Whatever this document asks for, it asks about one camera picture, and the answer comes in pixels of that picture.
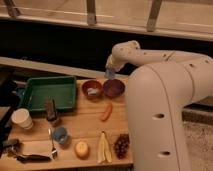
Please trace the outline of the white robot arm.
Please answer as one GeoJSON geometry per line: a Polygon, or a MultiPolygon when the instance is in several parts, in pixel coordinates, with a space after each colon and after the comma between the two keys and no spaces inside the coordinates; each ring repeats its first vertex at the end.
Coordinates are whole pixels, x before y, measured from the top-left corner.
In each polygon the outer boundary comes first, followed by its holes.
{"type": "Polygon", "coordinates": [[[191,171],[182,109],[213,95],[213,58],[184,51],[113,46],[106,76],[137,67],[125,88],[134,171],[191,171]]]}

